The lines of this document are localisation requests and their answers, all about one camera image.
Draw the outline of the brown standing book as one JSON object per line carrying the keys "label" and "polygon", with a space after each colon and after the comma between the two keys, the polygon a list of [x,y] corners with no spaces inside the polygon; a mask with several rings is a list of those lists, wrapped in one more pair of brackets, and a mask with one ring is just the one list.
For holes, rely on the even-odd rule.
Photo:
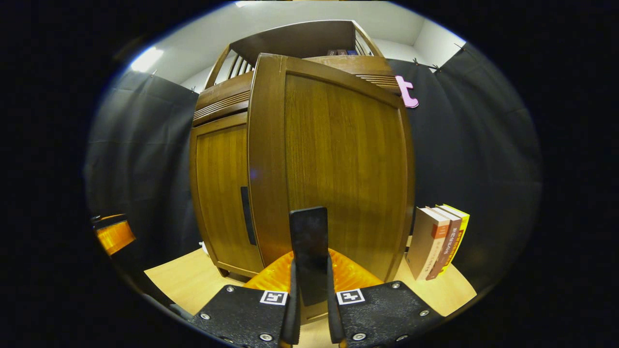
{"label": "brown standing book", "polygon": [[439,276],[440,270],[442,270],[442,267],[446,264],[448,255],[453,246],[453,242],[458,234],[458,228],[460,227],[460,223],[461,223],[461,220],[459,217],[449,212],[443,211],[439,207],[436,207],[436,206],[433,207],[433,211],[438,212],[438,214],[449,218],[450,223],[449,223],[449,229],[447,230],[445,240],[443,242],[440,255],[438,256],[435,264],[433,265],[433,268],[431,269],[431,271],[425,278],[425,280],[427,281],[436,279]]}

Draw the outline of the wooden shoe cabinet door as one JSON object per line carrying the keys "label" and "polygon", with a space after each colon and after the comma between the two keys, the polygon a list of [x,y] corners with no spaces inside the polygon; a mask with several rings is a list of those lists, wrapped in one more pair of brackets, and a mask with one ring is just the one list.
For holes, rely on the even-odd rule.
{"label": "wooden shoe cabinet door", "polygon": [[249,187],[246,112],[192,128],[189,175],[200,235],[223,277],[263,270],[259,248],[246,233],[240,187]]}
{"label": "wooden shoe cabinet door", "polygon": [[292,251],[288,214],[323,206],[328,246],[394,280],[415,191],[400,97],[319,62],[260,54],[249,98],[248,174],[265,266]]}

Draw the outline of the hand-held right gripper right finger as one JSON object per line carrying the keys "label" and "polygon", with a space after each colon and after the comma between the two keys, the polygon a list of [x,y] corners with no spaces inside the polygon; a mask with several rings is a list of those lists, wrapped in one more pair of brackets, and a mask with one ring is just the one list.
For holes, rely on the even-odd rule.
{"label": "hand-held right gripper right finger", "polygon": [[333,249],[326,270],[329,332],[339,348],[405,348],[443,322],[404,282],[382,282]]}

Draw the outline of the yellow book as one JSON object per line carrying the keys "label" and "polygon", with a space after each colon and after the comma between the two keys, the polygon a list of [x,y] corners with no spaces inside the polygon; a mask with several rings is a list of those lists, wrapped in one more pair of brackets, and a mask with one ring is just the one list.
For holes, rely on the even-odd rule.
{"label": "yellow book", "polygon": [[450,205],[437,205],[436,207],[439,207],[440,209],[442,209],[443,211],[449,212],[455,216],[457,216],[458,218],[460,218],[461,223],[460,223],[460,227],[458,228],[458,234],[453,242],[453,246],[451,248],[451,251],[448,255],[446,264],[442,267],[442,269],[440,270],[440,275],[442,275],[448,268],[449,266],[451,266],[453,259],[455,258],[455,255],[457,254],[458,249],[460,248],[461,242],[462,242],[462,238],[464,238],[464,234],[466,233],[466,229],[467,229],[467,225],[469,224],[469,220],[470,220],[470,215],[467,214],[467,212],[463,212],[459,209],[456,209],[454,207],[451,207]]}

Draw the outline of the small ceiling light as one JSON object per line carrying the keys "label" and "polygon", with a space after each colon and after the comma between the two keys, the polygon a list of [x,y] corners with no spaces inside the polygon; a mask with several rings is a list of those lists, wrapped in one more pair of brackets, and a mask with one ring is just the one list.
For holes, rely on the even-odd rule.
{"label": "small ceiling light", "polygon": [[151,46],[142,52],[133,62],[130,64],[132,71],[148,72],[159,59],[163,56],[163,49],[158,49],[155,46]]}

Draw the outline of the wooden double-door shoe cabinet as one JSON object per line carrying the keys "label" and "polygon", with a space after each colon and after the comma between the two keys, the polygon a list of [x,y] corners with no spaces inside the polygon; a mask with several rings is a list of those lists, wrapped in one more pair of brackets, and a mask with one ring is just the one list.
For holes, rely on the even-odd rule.
{"label": "wooden double-door shoe cabinet", "polygon": [[[327,56],[329,49],[355,50],[358,55]],[[402,101],[405,95],[398,91],[396,75],[384,55],[358,23],[301,22],[267,29],[228,44],[199,93],[192,128],[237,113],[248,114],[253,73],[260,54],[319,62],[371,82]]]}

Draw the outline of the white and orange book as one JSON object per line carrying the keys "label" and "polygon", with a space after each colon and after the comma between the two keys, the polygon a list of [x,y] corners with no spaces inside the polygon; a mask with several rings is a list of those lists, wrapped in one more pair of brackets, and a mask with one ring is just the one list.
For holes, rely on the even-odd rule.
{"label": "white and orange book", "polygon": [[411,244],[405,260],[414,280],[425,280],[442,252],[451,220],[431,208],[415,209]]}

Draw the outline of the black door handle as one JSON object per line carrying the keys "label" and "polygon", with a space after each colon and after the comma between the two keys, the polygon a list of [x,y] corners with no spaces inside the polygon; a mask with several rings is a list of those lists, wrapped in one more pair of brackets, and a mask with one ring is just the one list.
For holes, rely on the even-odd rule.
{"label": "black door handle", "polygon": [[254,231],[253,220],[252,220],[252,211],[251,211],[251,203],[249,198],[249,187],[240,187],[242,208],[243,208],[243,216],[245,219],[246,233],[248,236],[249,243],[251,245],[256,246],[256,234]]}
{"label": "black door handle", "polygon": [[327,300],[327,208],[317,206],[290,211],[288,217],[303,304],[320,304]]}

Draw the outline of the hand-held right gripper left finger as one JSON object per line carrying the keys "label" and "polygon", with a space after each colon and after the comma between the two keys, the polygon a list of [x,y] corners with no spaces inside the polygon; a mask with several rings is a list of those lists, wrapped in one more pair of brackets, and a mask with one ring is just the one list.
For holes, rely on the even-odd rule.
{"label": "hand-held right gripper left finger", "polygon": [[232,348],[292,348],[300,339],[300,305],[290,251],[244,286],[223,286],[187,322]]}

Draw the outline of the black backdrop cloth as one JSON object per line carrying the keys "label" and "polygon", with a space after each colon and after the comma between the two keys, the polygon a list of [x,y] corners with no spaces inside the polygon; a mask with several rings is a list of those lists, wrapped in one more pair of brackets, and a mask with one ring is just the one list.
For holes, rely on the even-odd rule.
{"label": "black backdrop cloth", "polygon": [[[388,58],[413,84],[408,110],[416,205],[471,216],[455,267],[475,290],[497,283],[533,231],[543,191],[532,117],[493,62],[464,44],[439,71]],[[198,249],[189,184],[190,108],[197,93],[148,73],[117,78],[95,115],[83,167],[91,216],[125,214],[137,240],[111,256],[153,294],[145,270]]]}

